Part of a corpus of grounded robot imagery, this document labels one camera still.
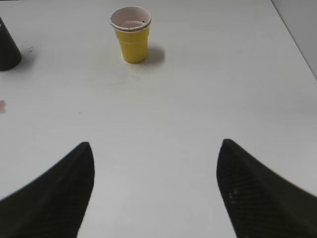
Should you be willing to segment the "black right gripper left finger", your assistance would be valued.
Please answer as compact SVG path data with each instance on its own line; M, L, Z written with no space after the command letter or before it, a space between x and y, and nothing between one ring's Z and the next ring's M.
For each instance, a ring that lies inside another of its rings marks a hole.
M89 142L82 142L35 180L0 201L2 238L75 238L95 180Z

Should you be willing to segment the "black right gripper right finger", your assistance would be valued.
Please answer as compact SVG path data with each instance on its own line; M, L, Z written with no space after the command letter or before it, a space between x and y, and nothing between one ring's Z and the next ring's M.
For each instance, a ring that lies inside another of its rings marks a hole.
M216 179L238 238L315 238L317 198L266 167L231 139Z

